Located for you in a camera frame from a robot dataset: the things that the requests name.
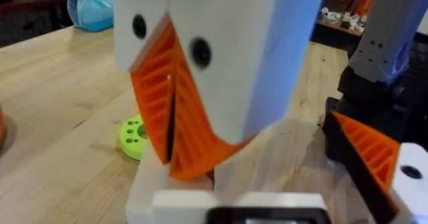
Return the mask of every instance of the orange object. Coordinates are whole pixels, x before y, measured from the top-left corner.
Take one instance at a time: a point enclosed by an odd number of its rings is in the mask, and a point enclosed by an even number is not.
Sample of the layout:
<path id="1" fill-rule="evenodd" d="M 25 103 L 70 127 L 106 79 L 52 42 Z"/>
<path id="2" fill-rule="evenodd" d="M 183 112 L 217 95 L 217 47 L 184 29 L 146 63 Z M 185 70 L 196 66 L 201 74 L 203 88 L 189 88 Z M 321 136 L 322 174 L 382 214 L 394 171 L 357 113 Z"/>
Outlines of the orange object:
<path id="1" fill-rule="evenodd" d="M 372 2 L 373 0 L 358 0 L 354 14 L 357 14 L 360 17 L 367 16 L 372 6 Z"/>
<path id="2" fill-rule="evenodd" d="M 6 123 L 5 123 L 5 119 L 3 117 L 3 113 L 1 111 L 1 106 L 0 106 L 0 150 L 3 148 L 5 141 L 6 141 Z"/>
<path id="3" fill-rule="evenodd" d="M 171 22 L 135 66 L 131 80 L 138 107 L 160 161 L 168 163 L 171 155 L 170 176 L 205 175 L 251 141 L 233 146 L 213 133 Z"/>
<path id="4" fill-rule="evenodd" d="M 349 143 L 357 151 L 366 168 L 383 192 L 388 195 L 400 144 L 379 131 L 333 112 Z"/>

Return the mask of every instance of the white plastic part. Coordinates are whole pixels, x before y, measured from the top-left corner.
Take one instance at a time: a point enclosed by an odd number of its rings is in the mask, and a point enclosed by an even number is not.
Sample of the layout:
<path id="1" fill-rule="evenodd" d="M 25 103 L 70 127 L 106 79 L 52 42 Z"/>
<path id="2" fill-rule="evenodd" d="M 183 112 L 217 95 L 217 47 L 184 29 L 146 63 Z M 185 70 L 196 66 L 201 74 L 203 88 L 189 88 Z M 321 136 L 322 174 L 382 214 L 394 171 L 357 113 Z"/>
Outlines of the white plastic part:
<path id="1" fill-rule="evenodd" d="M 399 208 L 392 223 L 428 223 L 428 153 L 413 143 L 402 143 L 389 194 Z M 414 179 L 406 175 L 403 166 L 416 168 L 422 175 Z"/>
<path id="2" fill-rule="evenodd" d="M 162 23 L 167 4 L 168 0 L 114 0 L 114 57 L 119 70 L 130 71 L 141 49 L 149 50 L 156 41 L 165 28 Z M 132 30 L 132 20 L 138 14 L 146 22 L 144 39 L 137 38 Z"/>
<path id="3" fill-rule="evenodd" d="M 148 143 L 126 204 L 128 224 L 201 224 L 213 207 L 312 207 L 326 209 L 319 194 L 214 193 L 208 177 L 177 181 L 168 177 Z"/>
<path id="4" fill-rule="evenodd" d="M 282 118 L 321 0 L 115 0 L 116 65 L 132 71 L 171 19 L 214 133 L 239 144 Z M 147 35 L 132 32 L 141 14 Z M 190 54 L 203 37 L 211 63 Z"/>
<path id="5" fill-rule="evenodd" d="M 152 214 L 156 224 L 202 224 L 205 223 L 208 210 L 214 207 L 326 210 L 321 195 L 312 193 L 246 193 L 230 196 L 210 191 L 161 191 L 154 196 Z"/>

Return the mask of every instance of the light blue bag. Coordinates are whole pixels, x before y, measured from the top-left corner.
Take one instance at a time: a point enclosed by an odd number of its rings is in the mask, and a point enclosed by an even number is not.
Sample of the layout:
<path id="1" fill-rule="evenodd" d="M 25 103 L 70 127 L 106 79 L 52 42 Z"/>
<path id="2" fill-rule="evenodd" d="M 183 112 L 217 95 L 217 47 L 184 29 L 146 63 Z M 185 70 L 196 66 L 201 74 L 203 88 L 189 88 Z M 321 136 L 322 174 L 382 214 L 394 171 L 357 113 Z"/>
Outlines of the light blue bag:
<path id="1" fill-rule="evenodd" d="M 76 27 L 101 31 L 113 26 L 113 0 L 68 0 L 67 10 Z"/>

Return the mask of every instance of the wooden table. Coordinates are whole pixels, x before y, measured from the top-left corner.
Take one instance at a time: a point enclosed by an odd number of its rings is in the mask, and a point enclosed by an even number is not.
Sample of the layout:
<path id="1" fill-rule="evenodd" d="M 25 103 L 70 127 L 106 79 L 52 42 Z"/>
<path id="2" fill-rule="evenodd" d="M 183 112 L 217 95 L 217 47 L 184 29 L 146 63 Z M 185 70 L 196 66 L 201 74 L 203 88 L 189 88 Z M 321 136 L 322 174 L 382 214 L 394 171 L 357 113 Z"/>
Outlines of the wooden table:
<path id="1" fill-rule="evenodd" d="M 113 62 L 112 30 L 67 28 L 0 49 L 1 223 L 125 223 L 138 162 L 118 147 L 137 114 L 128 74 Z M 324 156 L 317 126 L 347 62 L 309 43 L 286 118 L 216 169 L 218 191 L 322 193 L 335 223 L 366 218 L 350 177 Z"/>
<path id="2" fill-rule="evenodd" d="M 320 25 L 323 25 L 323 26 L 326 26 L 326 27 L 329 27 L 329 28 L 332 28 L 332 29 L 336 29 L 336 30 L 339 30 L 339 31 L 342 31 L 342 32 L 345 32 L 345 33 L 349 33 L 349 34 L 355 35 L 357 37 L 360 37 L 362 35 L 362 32 L 360 32 L 360 31 L 358 31 L 356 29 L 351 30 L 351 29 L 346 29 L 346 28 L 341 27 L 340 26 L 341 22 L 329 23 L 329 22 L 327 22 L 325 20 L 316 20 L 316 23 L 320 24 Z"/>

